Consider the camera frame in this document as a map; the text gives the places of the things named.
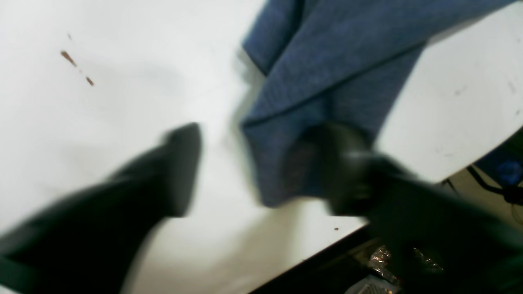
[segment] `wire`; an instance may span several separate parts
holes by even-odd
[[[454,193],[456,193],[456,195],[459,195],[458,191],[456,190],[456,188],[454,187],[454,185],[452,184],[450,179],[447,179],[446,182],[447,182],[447,184],[449,184],[449,187],[452,189],[452,191],[454,191]]]
[[[492,193],[503,195],[503,189],[492,187],[491,185],[485,183],[483,178],[477,173],[477,171],[474,169],[474,167],[472,167],[472,165],[467,167],[467,171],[469,171],[472,177],[476,180],[478,184],[480,184],[481,187],[483,187],[483,189]]]

